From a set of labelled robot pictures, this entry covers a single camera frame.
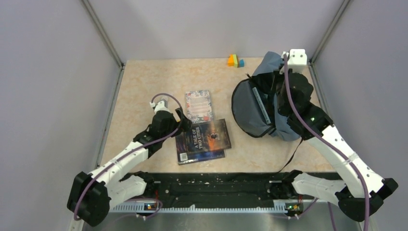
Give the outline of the blue student backpack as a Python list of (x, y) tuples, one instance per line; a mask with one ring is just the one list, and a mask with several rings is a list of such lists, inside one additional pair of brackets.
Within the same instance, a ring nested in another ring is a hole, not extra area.
[(255, 87), (255, 75), (279, 71), (282, 66), (281, 56), (268, 51), (254, 73), (240, 81), (232, 93), (231, 110), (234, 120), (243, 132), (253, 138), (266, 135), (279, 137), (283, 141), (301, 138), (287, 124), (288, 117), (280, 115), (277, 109), (267, 110), (271, 120), (271, 124), (267, 124), (252, 91)]

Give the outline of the colourful Treehouse book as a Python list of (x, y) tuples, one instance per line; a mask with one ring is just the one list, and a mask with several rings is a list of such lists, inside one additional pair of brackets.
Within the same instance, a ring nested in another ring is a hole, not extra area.
[(259, 107), (260, 107), (261, 113), (262, 113), (262, 115), (263, 115), (263, 117), (264, 117), (266, 123), (267, 123), (267, 124), (271, 124), (271, 120), (270, 120), (270, 118), (269, 118), (269, 115), (268, 115), (268, 113), (267, 113), (267, 110), (266, 110), (266, 108), (265, 108), (265, 106), (264, 106), (264, 103), (263, 103), (263, 101), (262, 101), (262, 99), (261, 99), (261, 97), (260, 97), (260, 94), (259, 94), (257, 88), (256, 88), (256, 87), (253, 87), (253, 88), (252, 88), (252, 91), (253, 91), (253, 93), (254, 93), (255, 99), (256, 99), (256, 101), (257, 101)]

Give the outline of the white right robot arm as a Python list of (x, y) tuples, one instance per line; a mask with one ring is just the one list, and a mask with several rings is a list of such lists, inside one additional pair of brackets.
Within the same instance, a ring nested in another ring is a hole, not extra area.
[(333, 120), (311, 102), (314, 88), (307, 78), (274, 71), (253, 76), (253, 81), (263, 102), (274, 109), (274, 129), (282, 136), (293, 133), (313, 146), (340, 176), (327, 180), (294, 170), (282, 182), (283, 194), (323, 199), (358, 222), (377, 212), (398, 188), (397, 182), (375, 173), (346, 143)]

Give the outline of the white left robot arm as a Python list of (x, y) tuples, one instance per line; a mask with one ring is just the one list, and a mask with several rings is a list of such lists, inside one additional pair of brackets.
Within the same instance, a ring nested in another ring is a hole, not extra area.
[(81, 171), (73, 180), (67, 209), (74, 220), (88, 225), (99, 225), (115, 206), (140, 196), (152, 197), (153, 184), (131, 169), (160, 150), (163, 142), (188, 130), (192, 122), (186, 118), (182, 107), (176, 109), (180, 121), (166, 107), (156, 106), (151, 124), (137, 134), (128, 146), (105, 165), (86, 173)]

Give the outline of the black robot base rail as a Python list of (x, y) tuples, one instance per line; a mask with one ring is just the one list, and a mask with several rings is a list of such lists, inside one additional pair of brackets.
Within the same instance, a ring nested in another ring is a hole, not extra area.
[(128, 173), (147, 182), (142, 198), (164, 208), (270, 208), (278, 200), (312, 199), (285, 186), (284, 173)]

